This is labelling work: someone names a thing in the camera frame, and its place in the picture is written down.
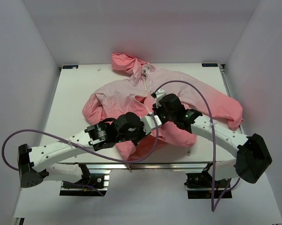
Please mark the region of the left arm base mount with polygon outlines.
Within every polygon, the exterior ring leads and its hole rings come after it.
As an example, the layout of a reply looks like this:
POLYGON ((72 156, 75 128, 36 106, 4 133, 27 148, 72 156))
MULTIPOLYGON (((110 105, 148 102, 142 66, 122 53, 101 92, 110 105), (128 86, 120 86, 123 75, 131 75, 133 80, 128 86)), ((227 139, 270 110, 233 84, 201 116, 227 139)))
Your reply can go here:
POLYGON ((62 182, 60 196, 98 196, 104 197, 107 192, 109 174, 107 172, 90 172, 87 165, 78 164, 82 178, 77 182, 62 182))

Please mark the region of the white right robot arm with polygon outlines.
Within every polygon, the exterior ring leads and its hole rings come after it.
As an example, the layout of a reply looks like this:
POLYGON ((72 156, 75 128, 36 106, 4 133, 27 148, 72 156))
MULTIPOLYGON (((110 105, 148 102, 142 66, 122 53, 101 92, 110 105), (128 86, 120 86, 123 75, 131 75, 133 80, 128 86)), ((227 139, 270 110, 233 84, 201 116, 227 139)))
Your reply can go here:
POLYGON ((197 110, 186 109, 178 96, 159 90, 152 94, 156 103, 153 112, 162 124, 172 122, 180 130, 215 141, 218 146, 229 152, 234 159, 209 163, 202 171, 203 183, 215 186, 220 180, 241 178, 254 184, 271 165, 272 158, 262 136, 247 136, 221 125, 212 125, 207 116, 197 110))

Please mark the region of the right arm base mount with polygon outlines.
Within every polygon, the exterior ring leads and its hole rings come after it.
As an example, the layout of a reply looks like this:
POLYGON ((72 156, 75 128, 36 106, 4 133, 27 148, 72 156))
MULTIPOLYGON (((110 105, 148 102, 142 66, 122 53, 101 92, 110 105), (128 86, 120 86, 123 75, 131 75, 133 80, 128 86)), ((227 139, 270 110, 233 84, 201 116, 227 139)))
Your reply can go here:
MULTIPOLYGON (((186 173, 186 181, 184 182, 185 189, 187 190, 188 199, 211 199, 212 197, 212 176, 208 173, 208 169, 212 168, 210 163, 182 163, 186 173)), ((215 181, 215 201, 218 199, 228 185, 230 188, 229 180, 223 179, 215 181)), ((226 191, 222 196, 224 199, 231 199, 231 191, 226 191)))

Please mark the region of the pink hooded zip jacket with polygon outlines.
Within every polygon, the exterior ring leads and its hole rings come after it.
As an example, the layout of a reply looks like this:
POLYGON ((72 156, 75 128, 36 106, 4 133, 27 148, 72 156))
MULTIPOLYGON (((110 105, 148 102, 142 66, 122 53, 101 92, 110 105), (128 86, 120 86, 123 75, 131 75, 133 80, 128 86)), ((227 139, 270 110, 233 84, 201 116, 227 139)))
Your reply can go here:
POLYGON ((128 112, 140 117, 153 112, 162 122, 158 130, 138 145, 130 141, 118 143, 116 148, 124 160, 143 159, 152 149, 159 150, 167 144, 193 146, 196 136, 187 128, 189 109, 225 120, 232 130, 243 122, 243 109, 238 101, 192 76, 156 69, 146 61, 123 53, 112 54, 111 66, 129 76, 92 93, 82 109, 85 120, 94 125, 128 112))

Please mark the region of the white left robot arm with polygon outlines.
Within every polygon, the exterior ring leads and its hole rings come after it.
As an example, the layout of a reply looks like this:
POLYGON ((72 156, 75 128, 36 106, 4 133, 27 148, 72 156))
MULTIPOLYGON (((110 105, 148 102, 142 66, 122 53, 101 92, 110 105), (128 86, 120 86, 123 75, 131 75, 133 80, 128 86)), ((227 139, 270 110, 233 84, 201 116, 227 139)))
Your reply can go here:
POLYGON ((137 145, 150 133, 145 118, 126 113, 119 118, 108 118, 70 137, 47 146, 18 148, 18 169, 22 188, 34 187, 45 179, 67 181, 85 187, 91 179, 87 166, 80 163, 64 165, 60 162, 80 154, 114 147, 131 141, 137 145))

